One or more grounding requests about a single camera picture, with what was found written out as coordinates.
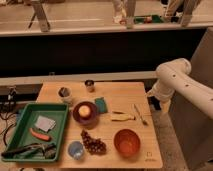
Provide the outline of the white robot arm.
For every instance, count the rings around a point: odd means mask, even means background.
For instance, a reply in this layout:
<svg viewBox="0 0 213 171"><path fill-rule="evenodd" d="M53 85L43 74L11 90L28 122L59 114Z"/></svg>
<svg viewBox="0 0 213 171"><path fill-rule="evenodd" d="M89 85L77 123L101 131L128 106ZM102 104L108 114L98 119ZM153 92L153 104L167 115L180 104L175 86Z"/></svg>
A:
<svg viewBox="0 0 213 171"><path fill-rule="evenodd" d="M208 117L213 119L213 89L192 79L192 65L185 58L164 62L157 66L157 81L147 92L160 103L168 103L174 92L178 92Z"/></svg>

